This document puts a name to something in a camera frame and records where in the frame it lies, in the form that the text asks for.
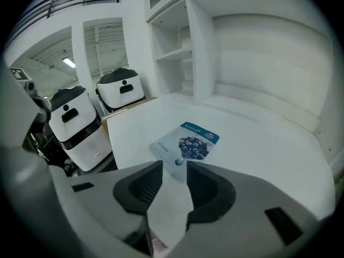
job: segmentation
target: black metal railing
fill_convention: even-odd
[[[49,18],[52,14],[77,5],[89,5],[95,3],[119,3],[119,0],[44,0],[29,10],[23,12],[19,17],[16,25],[13,27],[5,48],[11,44],[17,36],[24,32],[27,28],[43,18]]]

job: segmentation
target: ceiling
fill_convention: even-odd
[[[85,45],[92,76],[127,65],[122,23],[86,27]],[[16,60],[12,67],[27,72],[35,81],[39,95],[51,96],[77,81],[75,68],[62,62],[65,57],[74,60],[71,29],[59,33],[58,37],[43,40]]]

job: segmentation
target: white table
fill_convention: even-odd
[[[280,124],[272,127],[252,116],[180,101],[180,96],[166,95],[107,120],[118,169],[155,161],[149,144],[188,121],[220,136],[202,162],[263,178],[318,219],[334,211],[332,173],[313,134],[292,126],[281,131]],[[148,210],[151,229],[171,248],[185,233],[192,209],[187,185],[164,170],[163,185]]]

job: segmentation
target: snack bag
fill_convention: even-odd
[[[178,180],[186,179],[186,160],[203,160],[219,136],[193,123],[183,123],[149,145],[153,155]]]

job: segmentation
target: white cabinet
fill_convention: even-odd
[[[207,106],[214,95],[236,98],[314,132],[332,46],[331,28],[311,0],[171,1],[150,12],[161,95]]]

